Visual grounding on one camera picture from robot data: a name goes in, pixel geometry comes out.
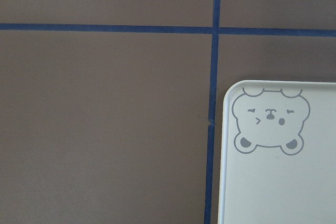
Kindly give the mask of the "white bear tray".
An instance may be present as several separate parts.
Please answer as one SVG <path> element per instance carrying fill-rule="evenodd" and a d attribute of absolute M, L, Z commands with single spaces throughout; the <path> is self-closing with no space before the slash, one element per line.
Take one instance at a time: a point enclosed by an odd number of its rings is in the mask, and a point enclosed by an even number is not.
<path fill-rule="evenodd" d="M 219 223 L 335 223 L 335 84 L 244 80 L 223 100 Z"/>

